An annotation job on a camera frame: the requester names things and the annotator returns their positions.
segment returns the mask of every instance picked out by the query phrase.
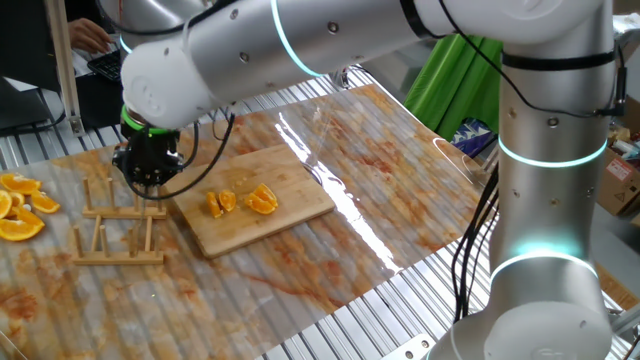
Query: green cloth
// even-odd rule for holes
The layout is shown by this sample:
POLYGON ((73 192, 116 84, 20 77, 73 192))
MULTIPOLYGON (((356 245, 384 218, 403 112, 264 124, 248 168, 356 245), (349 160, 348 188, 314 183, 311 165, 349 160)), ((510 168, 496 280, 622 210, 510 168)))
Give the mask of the green cloth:
MULTIPOLYGON (((500 64, 502 43, 472 36, 473 43, 500 64)), ((413 83, 404 106, 447 141, 467 118, 478 119, 498 133, 500 74, 460 35, 436 44, 413 83)))

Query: person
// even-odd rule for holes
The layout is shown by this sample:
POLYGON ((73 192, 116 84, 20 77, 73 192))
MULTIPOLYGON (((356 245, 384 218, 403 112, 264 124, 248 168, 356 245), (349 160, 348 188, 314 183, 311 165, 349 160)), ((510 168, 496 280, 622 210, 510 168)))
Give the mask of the person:
POLYGON ((109 43, 113 41, 98 25, 102 23, 102 17, 94 0, 65 0, 64 3, 71 47, 90 54, 108 53, 109 43))

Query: black cable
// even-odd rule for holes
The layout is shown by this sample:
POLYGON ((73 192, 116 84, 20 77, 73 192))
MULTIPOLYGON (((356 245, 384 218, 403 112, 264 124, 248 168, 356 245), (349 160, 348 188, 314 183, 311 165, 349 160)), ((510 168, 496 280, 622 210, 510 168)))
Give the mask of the black cable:
MULTIPOLYGON (((224 118, 227 121, 227 126, 229 126, 229 117, 227 116, 227 113, 222 112, 224 114, 224 118)), ((213 125, 211 126, 211 129, 213 130, 213 137, 218 140, 218 141, 222 141, 223 139, 221 139, 220 137, 218 137, 218 134, 216 133, 216 122, 218 122, 218 120, 216 120, 216 114, 218 114, 218 110, 216 109, 216 111, 213 113, 213 116, 211 116, 211 113, 207 114, 209 115, 209 117, 211 118, 211 120, 213 121, 213 125)))
POLYGON ((592 118, 592 117, 600 116, 600 113, 603 110, 595 110, 591 114, 574 114, 574 113, 571 113, 569 111, 555 110, 555 109, 545 109, 545 108, 541 108, 541 107, 538 107, 538 106, 535 106, 535 105, 531 104, 529 102, 529 100, 527 100, 524 97, 524 95, 520 92, 520 89, 518 89, 518 87, 511 80, 511 78, 509 78, 509 76, 507 76, 507 74, 505 74, 498 65, 496 65, 491 59, 489 59, 489 57, 487 55, 485 55, 482 52, 482 50, 480 50, 480 48, 477 47, 476 44, 473 43, 473 41, 471 41, 471 39, 462 31, 462 29, 460 29, 458 24, 456 24, 456 22, 453 20, 453 17, 451 17, 451 14, 449 13, 449 9, 447 9, 447 6, 444 4, 444 0, 439 0, 439 1, 440 1, 440 6, 442 7, 442 10, 444 11, 445 16, 447 17, 447 19, 449 20, 449 22, 451 23, 453 28, 456 30, 456 32, 464 39, 464 41, 467 42, 467 44, 469 44, 469 46, 471 46, 473 48, 473 50, 475 50, 475 52, 478 55, 480 55, 494 70, 496 70, 500 74, 500 76, 502 76, 502 78, 511 86, 511 88, 513 88, 513 91, 515 91, 515 93, 518 95, 520 100, 522 100, 522 102, 525 105, 527 105, 528 107, 530 107, 530 108, 532 108, 534 110, 538 110, 538 111, 542 111, 542 112, 564 114, 564 115, 574 116, 574 117, 582 118, 582 119, 589 119, 589 118, 592 118))
POLYGON ((498 201, 498 197, 499 197, 499 193, 498 191, 496 191, 495 195, 491 199, 491 202, 489 203, 489 208, 487 208, 487 210, 482 215, 480 222, 476 223, 476 227, 473 231, 473 234, 469 238, 469 241, 467 241, 467 248, 465 249, 464 258, 462 260, 463 272, 462 274, 460 274, 460 291, 461 291, 460 302, 462 303, 463 318, 469 315, 469 298, 467 298, 467 273, 468 273, 467 268, 469 266, 469 259, 471 258, 471 252, 473 251, 473 244, 475 243, 475 240, 478 237, 478 234, 480 233, 480 229, 482 228, 482 225, 487 221, 487 217, 489 216, 489 213, 491 212, 496 202, 498 201))
MULTIPOLYGON (((235 114, 231 114, 230 118, 229 118, 229 127, 227 127, 227 131, 224 134, 224 139, 222 140, 222 144, 220 144, 220 147, 218 148, 218 151, 216 152, 216 155, 213 157, 213 159, 211 160, 211 163, 209 163, 209 165, 207 166, 207 168, 200 174, 198 175, 197 178, 195 178, 191 183, 189 183, 189 185, 185 186, 184 188, 177 190, 173 193, 170 194, 166 194, 166 195, 162 195, 162 196, 149 196, 143 192, 141 192, 140 190, 138 190, 135 187, 135 184, 133 183, 133 181, 131 180, 131 176, 129 175, 129 173, 127 171, 123 171, 123 175, 124 175, 124 179, 127 182, 127 185, 129 186, 129 188, 131 189, 131 191, 138 195, 139 197, 146 199, 146 200, 151 200, 151 201, 162 201, 162 200, 167 200, 170 199, 174 196, 178 196, 184 192, 189 191, 191 188, 193 188, 197 183, 199 183, 202 179, 204 179, 209 172, 211 171, 211 169, 213 169, 213 167, 216 165, 216 163, 218 163, 218 160, 220 159, 220 157, 222 156, 222 152, 224 151, 224 148, 227 145, 227 142, 229 141, 229 137, 231 135, 231 130, 233 129, 233 123, 236 119, 235 114)), ((130 150, 131 146, 133 144, 136 144, 139 140, 141 136, 145 136, 143 132, 138 132, 137 134, 135 134, 132 138, 131 141, 129 142, 129 144, 127 145, 128 150, 130 150)), ((128 169, 127 167, 127 163, 129 162, 129 158, 130 158, 130 154, 131 151, 127 151, 127 153, 124 155, 123 159, 122 159, 122 168, 123 169, 128 169)))
POLYGON ((185 168, 187 168, 189 165, 191 165, 193 163, 193 161, 196 159, 196 155, 198 155, 198 144, 199 144, 199 138, 200 138, 200 123, 196 121, 196 123, 193 125, 193 150, 191 150, 191 156, 189 157, 189 160, 187 160, 187 162, 185 162, 182 165, 178 165, 178 166, 171 166, 171 165, 167 165, 164 162, 162 162, 161 159, 158 159, 156 157, 155 151, 153 149, 153 147, 151 146, 151 141, 149 141, 150 137, 149 137, 149 132, 151 130, 151 126, 149 124, 145 125, 144 129, 143 129, 143 133, 144 133, 144 143, 145 143, 145 147, 147 149, 147 153, 150 154, 150 158, 151 161, 153 161, 154 164, 156 164, 158 167, 160 167, 160 169, 165 170, 165 171, 182 171, 185 168))
MULTIPOLYGON (((491 174, 491 177, 489 178, 489 181, 487 182, 487 185, 485 186, 484 191, 480 196, 480 201, 478 202, 478 206, 476 207, 476 210, 473 214, 473 218, 471 219, 471 222, 469 223, 469 226, 467 227, 462 239, 460 240, 460 243, 458 244, 458 248, 456 249, 456 252, 453 255, 453 260, 451 263, 451 279, 453 282, 453 290, 456 298, 456 312, 453 320, 454 323, 456 323, 458 320, 462 318, 462 310, 464 307, 463 306, 464 296, 462 295, 462 293, 466 290, 463 288, 460 288, 460 290, 458 289, 458 282, 456 279, 456 266, 458 263, 458 257, 460 256, 462 249, 465 248, 467 242, 472 238, 473 233, 475 232, 478 218, 480 218, 487 202, 489 201, 489 198, 491 197, 491 194, 493 193, 493 190, 496 188, 497 185, 498 185, 498 166, 496 166, 496 168, 493 170, 493 173, 491 174)), ((463 277, 465 277, 465 271, 466 270, 463 269, 463 272, 460 275, 461 281, 463 277)))
POLYGON ((622 46, 618 45, 618 56, 620 57, 620 67, 626 67, 624 64, 624 53, 622 52, 622 46))
POLYGON ((631 354, 633 354, 633 350, 636 349, 636 346, 638 346, 638 342, 640 341, 640 336, 637 336, 636 339, 633 341, 633 344, 631 345, 631 348, 629 349, 629 351, 627 352, 627 355, 625 355, 622 360, 629 360, 629 358, 631 358, 631 354))
POLYGON ((471 283, 469 284, 469 292, 467 295, 467 299, 471 299, 471 291, 473 290, 473 284, 476 281, 476 270, 478 268, 478 259, 480 259, 480 252, 482 251, 482 246, 484 245, 485 240, 487 239, 487 234, 489 233, 489 231, 491 231, 491 228, 493 227, 493 224, 496 221, 496 217, 498 217, 498 211, 500 210, 500 205, 496 206, 496 210, 493 213, 493 217, 491 218, 491 221, 489 222, 489 227, 487 228, 487 231, 484 232, 484 235, 482 235, 482 239, 480 240, 480 244, 478 244, 478 251, 476 252, 476 257, 474 260, 474 264, 473 264, 473 270, 471 271, 471 283))
POLYGON ((361 65, 351 65, 350 68, 351 68, 350 69, 351 71, 358 70, 358 71, 362 71, 365 74, 369 74, 369 75, 373 76, 373 74, 371 74, 371 72, 369 70, 363 68, 361 65))
MULTIPOLYGON (((211 6, 210 8, 208 8, 206 10, 204 10, 200 14, 194 16, 191 19, 191 21, 189 22, 189 28, 193 27, 197 23, 199 23, 202 20, 208 18, 209 16, 217 13, 218 11, 224 9, 227 5, 233 4, 236 1, 237 0, 218 0, 218 1, 216 1, 213 4, 213 6, 211 6)), ((116 29, 118 29, 118 30, 120 30, 121 32, 124 32, 124 33, 132 34, 132 35, 139 35, 139 36, 157 36, 157 35, 168 35, 168 34, 177 33, 177 32, 180 32, 180 31, 182 31, 184 29, 184 23, 182 23, 180 25, 176 25, 176 26, 174 26, 172 28, 168 28, 168 29, 158 29, 158 30, 134 30, 134 29, 129 29, 129 28, 126 28, 126 27, 120 25, 117 21, 113 20, 107 14, 107 12, 104 10, 104 7, 102 6, 102 2, 100 0, 96 0, 96 5, 98 6, 98 9, 102 13, 102 16, 104 17, 104 19, 107 20, 107 22, 109 24, 111 24, 111 26, 113 26, 114 28, 116 28, 116 29)))

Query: keyboard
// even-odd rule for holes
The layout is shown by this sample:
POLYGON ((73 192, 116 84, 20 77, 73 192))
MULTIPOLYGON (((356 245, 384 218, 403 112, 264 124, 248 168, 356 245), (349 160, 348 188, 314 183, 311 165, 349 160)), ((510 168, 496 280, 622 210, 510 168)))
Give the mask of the keyboard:
POLYGON ((89 69, 113 82, 120 82, 120 52, 114 51, 87 63, 89 69))

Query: glowing blue ring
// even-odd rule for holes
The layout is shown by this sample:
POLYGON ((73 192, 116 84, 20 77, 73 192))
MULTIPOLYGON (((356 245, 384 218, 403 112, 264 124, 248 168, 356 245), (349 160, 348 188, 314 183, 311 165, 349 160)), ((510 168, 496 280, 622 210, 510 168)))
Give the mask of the glowing blue ring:
POLYGON ((502 151, 504 151, 504 153, 509 155, 509 157, 511 157, 512 159, 520 161, 521 163, 525 163, 527 165, 543 167, 548 169, 560 169, 560 168, 567 168, 567 167, 586 164, 598 158, 598 156, 602 155, 604 150, 607 148, 607 142, 605 141, 604 145, 602 145, 602 147, 598 151, 594 152, 589 156, 583 157, 582 159, 571 160, 571 161, 561 161, 561 162, 548 162, 548 161, 532 160, 532 159, 527 159, 525 157, 522 157, 514 153, 513 151, 509 150, 502 142, 502 138, 499 139, 499 142, 500 142, 500 148, 502 148, 502 151))
POLYGON ((120 46, 122 47, 122 49, 124 49, 124 51, 127 52, 127 54, 131 54, 131 51, 133 51, 129 46, 127 46, 127 44, 124 43, 122 35, 120 35, 120 46))
POLYGON ((282 28, 282 22, 280 21, 280 14, 278 13, 278 0, 271 0, 271 12, 273 13, 273 22, 276 24, 276 30, 278 30, 280 41, 282 41, 282 45, 284 46, 285 50, 287 50, 287 53, 289 53, 291 60, 293 60, 293 62, 296 63, 296 65, 298 65, 298 67, 307 74, 315 77, 321 77, 322 74, 318 74, 317 72, 309 69, 307 65, 305 65, 302 60, 300 60, 295 51, 293 51, 291 44, 289 44, 289 40, 287 40, 287 36, 284 34, 284 29, 282 28))
POLYGON ((498 266, 493 273, 491 273, 491 281, 489 282, 489 284, 493 284, 493 279, 495 279, 495 277, 498 275, 498 273, 500 271, 502 271, 504 268, 508 267, 509 265, 513 265, 517 262, 523 261, 523 260, 529 260, 529 259, 540 259, 540 258, 555 258, 555 259, 564 259, 564 260, 569 260, 575 264, 578 264, 582 267, 587 268, 589 271, 591 271, 593 273, 593 275, 596 277, 596 279, 598 278, 598 273, 596 272, 596 270, 593 268, 593 266, 591 266, 591 264, 589 264, 588 262, 582 260, 582 259, 578 259, 575 256, 571 256, 571 255, 567 255, 567 254, 563 254, 563 253, 559 253, 559 252, 555 252, 555 251, 549 251, 549 250, 540 250, 540 251, 533 251, 530 252, 528 254, 524 254, 524 255, 519 255, 516 257, 513 257, 505 262, 503 262, 502 264, 500 264, 500 266, 498 266))

